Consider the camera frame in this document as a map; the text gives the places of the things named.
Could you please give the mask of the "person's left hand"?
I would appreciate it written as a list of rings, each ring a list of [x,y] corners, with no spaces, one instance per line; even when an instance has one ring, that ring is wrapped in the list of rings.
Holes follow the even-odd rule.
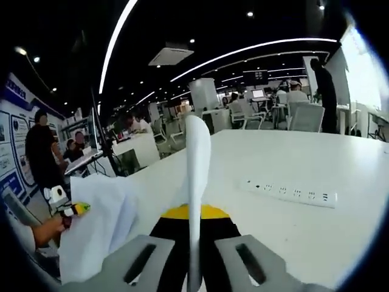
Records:
[[[61,234],[66,229],[69,229],[72,223],[71,217],[54,216],[52,217],[53,234]]]

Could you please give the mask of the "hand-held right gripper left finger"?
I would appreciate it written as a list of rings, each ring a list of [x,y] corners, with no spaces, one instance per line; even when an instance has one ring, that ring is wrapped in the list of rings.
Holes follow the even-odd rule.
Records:
[[[63,291],[185,291],[188,223],[161,218],[127,240],[134,214],[92,210],[73,221],[62,236]]]

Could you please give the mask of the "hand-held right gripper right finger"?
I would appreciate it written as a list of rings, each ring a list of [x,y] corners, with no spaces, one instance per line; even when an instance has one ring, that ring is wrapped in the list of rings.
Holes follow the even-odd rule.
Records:
[[[241,235],[223,210],[202,206],[200,269],[207,291],[330,291],[288,273],[285,260],[252,235]]]

